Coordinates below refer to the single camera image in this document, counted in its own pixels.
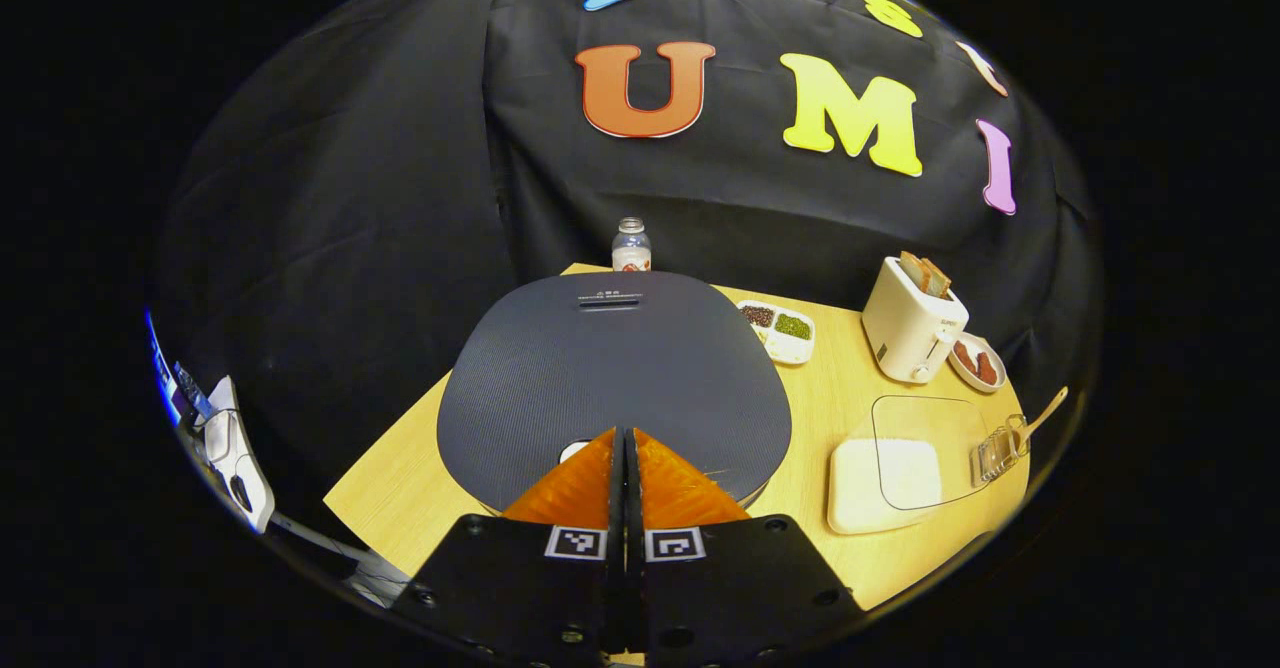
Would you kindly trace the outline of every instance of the black cloth backdrop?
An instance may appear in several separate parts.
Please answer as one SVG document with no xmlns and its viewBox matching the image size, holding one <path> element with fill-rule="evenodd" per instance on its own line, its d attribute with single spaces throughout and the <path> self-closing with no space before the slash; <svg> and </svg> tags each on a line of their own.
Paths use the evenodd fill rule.
<svg viewBox="0 0 1280 668">
<path fill-rule="evenodd" d="M 1009 99 L 961 35 L 893 1 L 923 38 L 861 0 L 353 0 L 250 77 L 196 145 L 157 250 L 161 346 L 201 385 L 237 380 L 280 511 L 342 535 L 324 493 L 486 308 L 571 262 L 607 264 L 630 214 L 657 270 L 847 308 L 884 255 L 928 255 L 1038 412 L 1093 360 L 1097 216 L 998 56 L 984 58 Z M 696 124 L 663 139 L 588 124 L 576 54 L 637 45 L 631 104 L 659 107 L 655 49 L 672 40 L 717 50 Z M 827 59 L 855 93 L 874 76 L 910 86 L 923 175 L 838 139 L 828 154 L 783 143 L 783 52 Z M 1014 218 L 983 202 L 975 118 L 1012 141 Z"/>
</svg>

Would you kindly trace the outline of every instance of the wooden table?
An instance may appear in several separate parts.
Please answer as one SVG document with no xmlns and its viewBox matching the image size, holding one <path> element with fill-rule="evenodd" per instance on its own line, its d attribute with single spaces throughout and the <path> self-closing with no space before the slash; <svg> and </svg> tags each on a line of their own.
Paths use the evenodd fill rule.
<svg viewBox="0 0 1280 668">
<path fill-rule="evenodd" d="M 572 264 L 564 273 L 607 271 Z M 979 534 L 998 527 L 1027 491 L 1029 459 L 987 489 L 937 508 L 927 521 L 881 534 L 845 536 L 827 526 L 827 467 L 831 452 L 863 425 L 879 395 L 940 395 L 977 404 L 987 427 L 1023 410 L 1011 385 L 991 395 L 942 367 L 928 385 L 900 384 L 876 366 L 860 314 L 716 287 L 733 303 L 763 299 L 813 317 L 817 344 L 803 366 L 777 363 L 791 403 L 791 447 L 753 517 L 786 513 L 827 558 L 854 599 L 870 609 L 919 581 Z M 483 513 L 442 463 L 435 418 L 448 375 L 426 392 L 325 495 L 325 504 L 372 550 L 412 576 L 462 513 Z"/>
</svg>

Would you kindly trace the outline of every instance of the bread slice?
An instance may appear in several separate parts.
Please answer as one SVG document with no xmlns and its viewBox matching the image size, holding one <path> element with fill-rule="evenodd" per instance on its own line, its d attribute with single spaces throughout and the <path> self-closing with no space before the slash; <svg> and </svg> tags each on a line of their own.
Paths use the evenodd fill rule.
<svg viewBox="0 0 1280 668">
<path fill-rule="evenodd" d="M 924 293 L 928 293 L 934 298 L 943 298 L 943 296 L 947 294 L 947 289 L 951 288 L 951 279 L 947 278 L 946 273 L 938 270 L 938 267 L 933 265 L 933 261 L 924 258 L 923 264 L 929 271 L 929 284 L 924 289 Z"/>
<path fill-rule="evenodd" d="M 929 293 L 931 273 L 929 267 L 924 261 L 920 261 L 915 255 L 906 252 L 906 250 L 897 258 L 899 266 L 906 276 L 914 282 L 915 288 L 920 289 L 922 293 Z"/>
</svg>

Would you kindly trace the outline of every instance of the yellow letter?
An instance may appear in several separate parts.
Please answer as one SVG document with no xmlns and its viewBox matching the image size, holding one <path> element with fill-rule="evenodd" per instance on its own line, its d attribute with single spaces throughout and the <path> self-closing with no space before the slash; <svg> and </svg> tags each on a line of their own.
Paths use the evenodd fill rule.
<svg viewBox="0 0 1280 668">
<path fill-rule="evenodd" d="M 796 124 L 782 131 L 782 139 L 795 148 L 827 154 L 836 141 L 827 134 L 827 116 L 840 134 L 845 152 L 856 157 L 877 129 L 870 157 L 879 168 L 919 177 L 924 171 L 915 157 L 911 104 L 915 93 L 887 77 L 873 77 L 863 97 L 849 88 L 836 67 L 822 58 L 786 52 L 778 58 L 796 76 Z"/>
<path fill-rule="evenodd" d="M 868 12 L 876 17 L 878 22 L 884 26 L 896 27 L 896 29 L 902 31 L 905 35 L 910 35 L 914 38 L 920 38 L 924 31 L 920 26 L 915 26 L 911 22 L 911 17 L 905 12 L 897 3 L 890 0 L 863 0 L 867 1 Z"/>
</svg>

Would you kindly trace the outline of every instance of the glass bottle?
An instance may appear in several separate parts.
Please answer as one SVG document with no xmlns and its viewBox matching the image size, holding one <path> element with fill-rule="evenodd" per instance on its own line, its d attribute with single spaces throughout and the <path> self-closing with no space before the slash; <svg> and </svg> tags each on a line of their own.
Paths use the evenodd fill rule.
<svg viewBox="0 0 1280 668">
<path fill-rule="evenodd" d="M 644 232 L 640 218 L 622 218 L 618 235 L 613 239 L 614 271 L 649 271 L 653 266 L 653 247 Z"/>
</svg>

